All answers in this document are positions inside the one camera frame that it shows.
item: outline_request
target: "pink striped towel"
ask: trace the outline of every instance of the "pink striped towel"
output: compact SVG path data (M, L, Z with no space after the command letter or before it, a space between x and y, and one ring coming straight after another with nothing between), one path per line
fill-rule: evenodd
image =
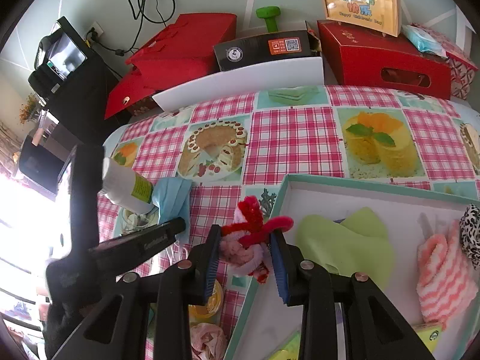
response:
M471 278L471 263L462 253L458 237L458 221L455 221L448 239L435 234L418 248L417 293L423 320L440 322L444 330L449 319L462 313L478 291Z

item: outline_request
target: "curtain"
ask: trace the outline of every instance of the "curtain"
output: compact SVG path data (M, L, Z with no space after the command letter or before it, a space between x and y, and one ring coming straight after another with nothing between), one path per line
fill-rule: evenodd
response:
M14 153L20 151L21 145L17 135L0 121L0 173L13 173Z

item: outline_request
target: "leopard print fabric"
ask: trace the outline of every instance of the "leopard print fabric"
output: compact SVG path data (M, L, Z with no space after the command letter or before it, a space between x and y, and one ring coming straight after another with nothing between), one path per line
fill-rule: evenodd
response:
M480 208L470 204L460 219L460 244L473 267L480 267Z

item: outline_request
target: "black box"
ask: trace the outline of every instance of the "black box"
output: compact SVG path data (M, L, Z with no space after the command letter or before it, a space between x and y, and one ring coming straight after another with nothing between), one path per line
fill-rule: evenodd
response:
M320 41L305 30L271 32L219 43L214 47L221 71L279 59L317 56Z

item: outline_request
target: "round white logo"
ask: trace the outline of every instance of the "round white logo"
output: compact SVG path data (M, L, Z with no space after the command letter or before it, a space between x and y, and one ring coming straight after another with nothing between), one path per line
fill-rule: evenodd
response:
M227 50L226 57L229 59L229 61L238 62L243 57L243 51L238 47L231 47Z

